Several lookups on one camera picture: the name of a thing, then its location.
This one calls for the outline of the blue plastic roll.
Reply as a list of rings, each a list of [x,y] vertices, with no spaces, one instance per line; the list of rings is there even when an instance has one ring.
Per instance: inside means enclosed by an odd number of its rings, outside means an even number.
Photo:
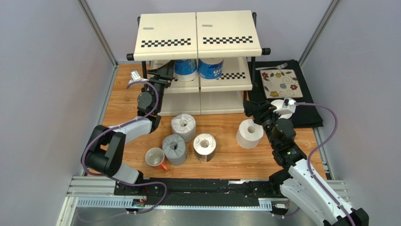
[[[174,74],[178,81],[193,81],[198,77],[196,59],[175,60]]]

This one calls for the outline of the blue label roll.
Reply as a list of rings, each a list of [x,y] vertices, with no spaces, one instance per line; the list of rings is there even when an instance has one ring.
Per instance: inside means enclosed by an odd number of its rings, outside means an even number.
[[[217,80],[222,75],[223,58],[201,58],[198,60],[198,74],[204,80]]]

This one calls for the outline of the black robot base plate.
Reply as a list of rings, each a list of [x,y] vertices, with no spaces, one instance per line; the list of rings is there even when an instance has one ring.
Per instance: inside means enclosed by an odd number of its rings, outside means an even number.
[[[139,184],[116,183],[114,194],[147,198],[150,205],[161,198],[161,204],[169,206],[258,207],[263,201],[281,209],[290,205],[267,180],[143,178]]]

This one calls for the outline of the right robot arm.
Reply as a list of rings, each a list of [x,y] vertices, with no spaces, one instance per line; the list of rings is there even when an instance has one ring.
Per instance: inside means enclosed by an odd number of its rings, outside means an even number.
[[[294,113],[299,104],[285,98],[281,108],[270,101],[244,101],[245,115],[253,117],[268,137],[273,157],[282,170],[269,177],[273,195],[285,196],[294,202],[318,226],[367,226],[368,213],[355,209],[324,180],[306,155],[295,143],[296,132],[290,119],[283,114]]]

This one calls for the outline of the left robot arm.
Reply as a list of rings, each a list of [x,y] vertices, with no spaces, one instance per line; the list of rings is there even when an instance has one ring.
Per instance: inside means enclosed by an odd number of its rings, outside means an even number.
[[[146,71],[149,78],[137,71],[131,73],[126,88],[142,84],[137,97],[137,116],[119,125],[98,125],[93,129],[81,156],[85,172],[92,176],[106,176],[121,184],[134,186],[139,171],[123,163],[125,145],[134,139],[154,132],[161,121],[162,101],[165,89],[174,80],[174,60],[163,66]]]

